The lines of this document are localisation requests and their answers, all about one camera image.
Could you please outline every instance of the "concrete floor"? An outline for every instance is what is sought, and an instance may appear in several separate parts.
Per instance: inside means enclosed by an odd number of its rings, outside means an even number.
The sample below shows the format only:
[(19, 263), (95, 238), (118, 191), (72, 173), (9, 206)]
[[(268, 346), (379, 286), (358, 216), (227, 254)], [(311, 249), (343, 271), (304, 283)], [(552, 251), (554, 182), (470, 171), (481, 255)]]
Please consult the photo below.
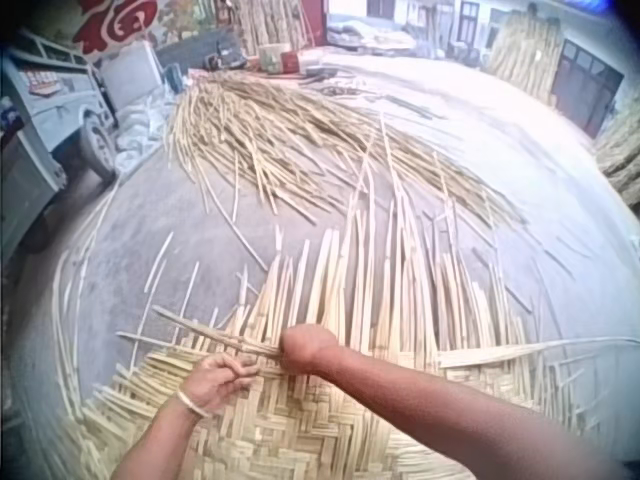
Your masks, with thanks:
[[(631, 236), (640, 235), (640, 224), (597, 171), (591, 142), (579, 130), (504, 82), (459, 65), (335, 54), (326, 61), (357, 72), (368, 88), (392, 91), (437, 113), (440, 118), (427, 121), (389, 102), (353, 101), (385, 111), (389, 122), (428, 138), (510, 198), (525, 215), (527, 231), (503, 226), (497, 235), (506, 282), (541, 312), (543, 340), (603, 335), (640, 338), (640, 261), (630, 242)], [(230, 208), (232, 188), (217, 177), (214, 188)], [(65, 218), (52, 247), (28, 259), (12, 302), (6, 353), (14, 388), (39, 431), (55, 421), (53, 412), (60, 411), (61, 405), (50, 327), (52, 279), (61, 253), (99, 201), (97, 192), (97, 182), (88, 173), (62, 205)], [(441, 210), (424, 193), (418, 205), (436, 215)], [(285, 230), (284, 251), (297, 258), (304, 239), (309, 238), (310, 261), (314, 261), (324, 229), (341, 226), (343, 219), (319, 215), (313, 227), (288, 209), (273, 217), (260, 205), (256, 192), (245, 188), (238, 226), (267, 262), (275, 251), (276, 223)], [(472, 274), (486, 275), (471, 254), (475, 246), (489, 258), (486, 246), (464, 224), (461, 229), (461, 247)], [(244, 264), (250, 282), (260, 287), (262, 271), (222, 217), (216, 211), (207, 216), (198, 189), (176, 165), (168, 168), (163, 152), (155, 155), (115, 195), (89, 261), (79, 317), (83, 395), (90, 394), (94, 383), (108, 383), (117, 362), (128, 364), (131, 344), (114, 332), (137, 328), (146, 302), (147, 275), (171, 231), (174, 238), (155, 303), (179, 311), (196, 262), (200, 268), (187, 317), (208, 320), (214, 306), (224, 316), (236, 302), (235, 273)], [(561, 259), (571, 275), (550, 259), (545, 248)], [(549, 287), (560, 331), (551, 309), (541, 300), (534, 261)], [(69, 278), (65, 272), (63, 286)], [(535, 340), (533, 317), (525, 316), (525, 321)], [(145, 332), (169, 338), (172, 329), (150, 317)], [(594, 407), (602, 427), (598, 441), (617, 458), (640, 458), (636, 401), (640, 377), (635, 372), (640, 352), (583, 348), (569, 355), (587, 351), (597, 352), (597, 358), (572, 365), (566, 374), (583, 371), (576, 381), (583, 405), (608, 392)]]

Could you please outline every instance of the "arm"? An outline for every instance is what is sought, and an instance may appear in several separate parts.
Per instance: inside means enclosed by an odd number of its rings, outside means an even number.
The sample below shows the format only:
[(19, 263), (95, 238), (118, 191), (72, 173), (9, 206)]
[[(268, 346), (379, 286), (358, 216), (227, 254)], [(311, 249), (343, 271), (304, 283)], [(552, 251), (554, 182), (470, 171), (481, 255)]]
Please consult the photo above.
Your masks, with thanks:
[(624, 478), (620, 467), (537, 413), (338, 345), (318, 325), (286, 330), (283, 367), (335, 384), (480, 479)]
[[(196, 407), (214, 413), (247, 388), (258, 373), (253, 361), (216, 354), (200, 361), (180, 390)], [(189, 439), (200, 420), (176, 395), (158, 410), (140, 440), (127, 452), (111, 480), (174, 480), (178, 478)]]

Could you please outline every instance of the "red character decoration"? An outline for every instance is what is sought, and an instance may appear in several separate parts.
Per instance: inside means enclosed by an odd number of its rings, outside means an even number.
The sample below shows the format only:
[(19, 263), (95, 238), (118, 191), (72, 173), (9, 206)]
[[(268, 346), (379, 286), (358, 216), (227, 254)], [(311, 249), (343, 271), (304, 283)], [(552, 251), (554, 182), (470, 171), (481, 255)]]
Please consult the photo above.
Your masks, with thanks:
[(89, 15), (73, 36), (82, 53), (104, 52), (112, 43), (126, 42), (149, 28), (158, 13), (156, 0), (77, 0)]

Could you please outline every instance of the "truck wheel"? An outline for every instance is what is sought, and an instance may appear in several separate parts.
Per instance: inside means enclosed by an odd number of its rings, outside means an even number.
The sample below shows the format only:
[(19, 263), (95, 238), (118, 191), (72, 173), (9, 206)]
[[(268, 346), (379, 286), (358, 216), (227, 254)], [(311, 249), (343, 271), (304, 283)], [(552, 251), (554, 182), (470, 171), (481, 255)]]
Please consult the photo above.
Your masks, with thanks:
[(29, 230), (24, 234), (20, 241), (20, 246), (27, 253), (40, 253), (44, 251), (51, 243), (51, 235), (49, 232), (49, 224), (44, 215), (40, 213), (33, 221)]
[(85, 162), (106, 184), (116, 178), (115, 153), (109, 134), (95, 117), (87, 117), (80, 127), (80, 153)]

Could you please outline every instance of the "white truck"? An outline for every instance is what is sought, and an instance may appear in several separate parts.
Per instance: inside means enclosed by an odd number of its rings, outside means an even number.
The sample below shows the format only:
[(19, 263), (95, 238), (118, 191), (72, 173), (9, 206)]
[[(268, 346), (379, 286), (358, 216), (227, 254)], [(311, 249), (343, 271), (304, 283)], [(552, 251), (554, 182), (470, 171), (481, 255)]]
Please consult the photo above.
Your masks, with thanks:
[(106, 183), (116, 176), (108, 134), (114, 119), (90, 65), (77, 52), (21, 31), (2, 52), (2, 265), (18, 244), (48, 243), (43, 216), (67, 179), (63, 144)]

